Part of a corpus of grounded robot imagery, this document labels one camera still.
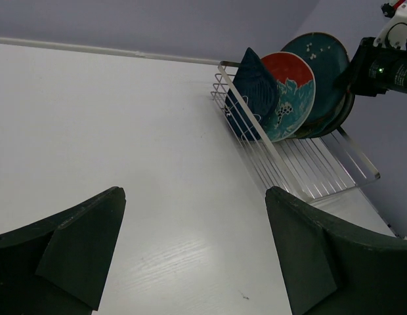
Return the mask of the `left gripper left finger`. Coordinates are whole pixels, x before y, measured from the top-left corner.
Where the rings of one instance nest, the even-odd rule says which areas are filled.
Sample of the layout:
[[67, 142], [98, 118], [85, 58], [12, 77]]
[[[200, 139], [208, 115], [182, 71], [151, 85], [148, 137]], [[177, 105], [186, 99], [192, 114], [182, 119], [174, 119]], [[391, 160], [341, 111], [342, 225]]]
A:
[[101, 302], [126, 206], [100, 194], [0, 234], [0, 314], [92, 314]]

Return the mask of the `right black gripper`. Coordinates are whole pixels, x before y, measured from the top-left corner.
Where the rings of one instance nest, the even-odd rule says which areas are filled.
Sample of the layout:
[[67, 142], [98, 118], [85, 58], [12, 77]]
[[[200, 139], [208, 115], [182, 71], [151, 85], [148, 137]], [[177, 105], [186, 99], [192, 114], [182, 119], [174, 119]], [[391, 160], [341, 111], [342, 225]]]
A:
[[373, 37], [365, 37], [333, 87], [369, 97], [387, 91], [407, 94], [407, 51], [375, 46]]

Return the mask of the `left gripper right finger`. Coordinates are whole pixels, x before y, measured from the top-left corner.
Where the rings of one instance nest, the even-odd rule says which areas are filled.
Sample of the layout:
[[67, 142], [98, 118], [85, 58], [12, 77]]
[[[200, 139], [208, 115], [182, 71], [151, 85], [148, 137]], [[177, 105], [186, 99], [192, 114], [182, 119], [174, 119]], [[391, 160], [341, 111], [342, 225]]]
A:
[[407, 314], [407, 240], [276, 186], [265, 203], [292, 314]]

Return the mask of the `blue speckled round plate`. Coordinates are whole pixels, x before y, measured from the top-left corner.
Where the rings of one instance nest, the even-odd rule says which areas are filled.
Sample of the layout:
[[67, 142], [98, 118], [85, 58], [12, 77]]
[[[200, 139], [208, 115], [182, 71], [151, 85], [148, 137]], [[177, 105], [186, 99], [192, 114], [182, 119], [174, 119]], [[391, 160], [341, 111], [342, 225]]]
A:
[[336, 118], [345, 99], [345, 89], [334, 81], [349, 65], [343, 44], [324, 32], [310, 32], [292, 39], [282, 50], [301, 57], [311, 68], [316, 81], [316, 94], [311, 113], [304, 123], [307, 128], [323, 128]]

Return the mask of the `red and teal plate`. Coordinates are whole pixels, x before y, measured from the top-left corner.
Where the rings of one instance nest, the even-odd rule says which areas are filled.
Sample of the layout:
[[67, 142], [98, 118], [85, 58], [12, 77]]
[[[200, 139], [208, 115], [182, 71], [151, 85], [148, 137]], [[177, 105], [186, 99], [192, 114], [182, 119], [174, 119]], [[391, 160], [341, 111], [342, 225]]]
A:
[[271, 142], [292, 137], [314, 106], [316, 80], [311, 67], [292, 52], [275, 52], [261, 59], [278, 85], [278, 105], [262, 124]]

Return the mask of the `dark blue teardrop plate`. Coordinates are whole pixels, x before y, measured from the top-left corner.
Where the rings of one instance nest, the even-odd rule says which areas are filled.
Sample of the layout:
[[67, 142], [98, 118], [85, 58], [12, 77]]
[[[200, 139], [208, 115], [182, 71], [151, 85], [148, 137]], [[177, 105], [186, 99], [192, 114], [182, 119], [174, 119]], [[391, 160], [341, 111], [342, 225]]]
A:
[[[252, 48], [247, 48], [232, 82], [255, 119], [264, 124], [278, 105], [278, 84]], [[232, 90], [225, 98], [225, 116], [238, 138], [260, 139]]]

